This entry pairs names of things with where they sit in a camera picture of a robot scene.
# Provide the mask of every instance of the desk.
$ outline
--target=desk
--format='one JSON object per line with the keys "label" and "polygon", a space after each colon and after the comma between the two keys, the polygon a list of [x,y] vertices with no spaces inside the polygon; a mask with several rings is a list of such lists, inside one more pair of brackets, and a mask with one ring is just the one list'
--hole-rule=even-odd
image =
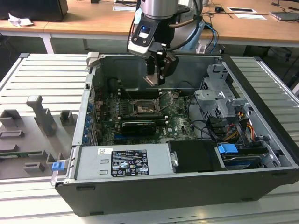
{"label": "desk", "polygon": [[[213,0],[221,4],[226,12],[227,7],[247,7],[255,9],[259,14],[268,14],[270,11],[282,11],[272,6],[271,0]],[[281,6],[298,7],[298,3],[280,2]],[[80,39],[109,39],[126,40],[133,12],[112,11],[113,3],[102,2],[90,4],[90,1],[68,0],[69,11],[63,22],[36,22],[32,27],[12,27],[8,21],[0,21],[0,32],[10,36],[41,37],[48,53],[54,53],[51,38],[80,38]],[[203,12],[214,11],[215,6],[210,4]],[[267,20],[238,19],[231,14],[216,14],[212,18],[214,28],[219,32],[218,43],[299,47],[299,24],[277,22],[271,15],[265,15]],[[204,30],[200,46],[206,46],[211,39],[211,31]]]}
{"label": "desk", "polygon": [[[271,0],[213,0],[214,4],[221,4],[227,13],[227,7],[252,8],[258,14],[269,14],[271,11],[282,12],[282,9],[271,5]],[[281,7],[290,11],[288,7],[298,7],[295,2],[280,1]],[[215,5],[210,4],[203,12],[214,12]],[[299,47],[299,24],[296,22],[277,22],[272,15],[264,15],[267,20],[239,19],[234,14],[215,14],[212,18],[214,29],[219,32],[219,42],[223,44]],[[204,40],[210,31],[205,30],[201,36]]]}

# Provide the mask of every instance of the blue tab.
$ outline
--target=blue tab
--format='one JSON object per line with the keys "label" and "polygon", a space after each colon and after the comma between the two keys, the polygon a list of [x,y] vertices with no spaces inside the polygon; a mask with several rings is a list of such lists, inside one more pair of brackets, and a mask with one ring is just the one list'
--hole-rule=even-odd
{"label": "blue tab", "polygon": [[238,149],[235,144],[221,144],[218,146],[219,152],[222,153],[238,153]]}
{"label": "blue tab", "polygon": [[52,170],[53,171],[62,171],[64,170],[64,164],[65,162],[54,162],[52,165]]}

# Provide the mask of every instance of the floor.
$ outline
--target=floor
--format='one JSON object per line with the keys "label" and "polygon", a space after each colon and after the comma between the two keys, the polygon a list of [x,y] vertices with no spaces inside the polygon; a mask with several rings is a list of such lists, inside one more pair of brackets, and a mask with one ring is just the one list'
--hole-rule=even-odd
{"label": "floor", "polygon": [[[10,37],[8,41],[1,41],[0,45],[0,79],[2,79],[20,53],[46,53],[41,38],[33,37]],[[99,51],[101,53],[125,53],[126,41],[113,40],[88,40],[89,50],[83,49],[83,42],[80,39],[53,39],[53,46],[58,54],[86,54],[89,51]],[[225,53],[231,56],[242,56],[245,46],[218,45],[216,49],[225,48]],[[264,62],[282,78],[299,55],[299,49],[289,48],[291,58],[286,61],[285,54],[288,53],[282,48],[271,48],[268,55],[263,57]],[[262,56],[267,49],[265,47],[252,47],[248,56]],[[299,61],[295,63],[293,68],[288,72],[284,81],[287,82],[296,72],[299,71]]]}

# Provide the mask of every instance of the power supply label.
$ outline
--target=power supply label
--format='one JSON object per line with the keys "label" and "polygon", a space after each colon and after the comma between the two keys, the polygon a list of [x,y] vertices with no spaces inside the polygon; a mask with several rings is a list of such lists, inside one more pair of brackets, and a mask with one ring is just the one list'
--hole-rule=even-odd
{"label": "power supply label", "polygon": [[149,164],[146,150],[112,151],[111,176],[149,175]]}

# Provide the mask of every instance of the white paper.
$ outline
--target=white paper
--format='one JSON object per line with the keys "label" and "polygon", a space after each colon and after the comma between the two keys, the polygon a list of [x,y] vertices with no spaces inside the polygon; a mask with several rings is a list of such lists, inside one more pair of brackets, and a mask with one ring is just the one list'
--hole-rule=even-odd
{"label": "white paper", "polygon": [[239,19],[267,20],[262,15],[254,15],[254,14],[248,15],[248,14],[235,13],[235,16],[238,17]]}
{"label": "white paper", "polygon": [[8,21],[10,21],[10,23],[13,24],[15,27],[33,25],[33,22],[31,22],[30,19],[20,19],[11,15],[10,13],[8,13],[8,15],[9,15]]}
{"label": "white paper", "polygon": [[136,11],[136,7],[113,6],[113,11],[135,12]]}

